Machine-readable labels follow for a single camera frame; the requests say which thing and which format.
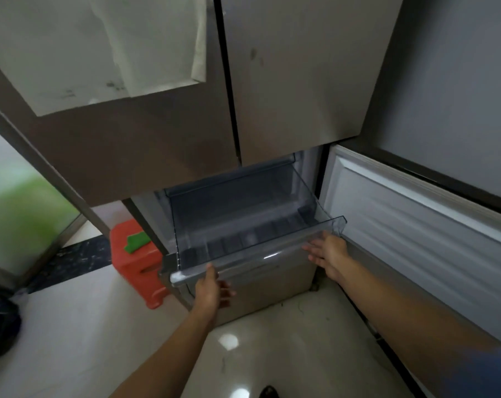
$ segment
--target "person's left hand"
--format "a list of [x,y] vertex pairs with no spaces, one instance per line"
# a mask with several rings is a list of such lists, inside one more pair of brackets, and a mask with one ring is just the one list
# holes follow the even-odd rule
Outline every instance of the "person's left hand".
[[206,266],[206,277],[199,279],[195,285],[195,302],[193,312],[207,321],[213,328],[217,310],[230,306],[230,298],[235,292],[230,290],[227,281],[217,281],[219,275],[212,263]]

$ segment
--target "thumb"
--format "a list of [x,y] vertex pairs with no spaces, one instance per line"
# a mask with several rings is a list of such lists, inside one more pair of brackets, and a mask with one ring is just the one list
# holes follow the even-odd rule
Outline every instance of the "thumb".
[[215,281],[217,279],[217,271],[212,263],[206,265],[206,280]]

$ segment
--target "foot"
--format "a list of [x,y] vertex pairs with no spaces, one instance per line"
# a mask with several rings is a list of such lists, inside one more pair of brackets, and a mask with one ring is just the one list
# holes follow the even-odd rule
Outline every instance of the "foot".
[[259,398],[280,398],[280,396],[273,386],[268,385],[261,391]]

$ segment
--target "person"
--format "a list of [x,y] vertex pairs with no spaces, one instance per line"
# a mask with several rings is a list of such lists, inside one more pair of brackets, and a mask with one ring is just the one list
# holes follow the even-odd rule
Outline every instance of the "person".
[[[393,348],[400,360],[441,398],[501,398],[501,344],[463,325],[441,306],[400,293],[347,251],[345,240],[324,232],[302,247]],[[178,398],[201,353],[217,310],[235,292],[218,281],[212,264],[197,282],[194,307],[171,337],[110,398]],[[267,386],[260,398],[278,397]]]

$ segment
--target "person's right arm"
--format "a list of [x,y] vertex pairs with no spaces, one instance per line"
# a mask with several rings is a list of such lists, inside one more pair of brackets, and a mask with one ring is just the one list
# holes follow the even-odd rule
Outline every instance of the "person's right arm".
[[457,321],[448,309],[404,295],[373,276],[350,257],[343,239],[324,233],[304,249],[432,392],[450,396],[446,385],[467,368],[471,353],[488,355],[500,348],[493,339]]

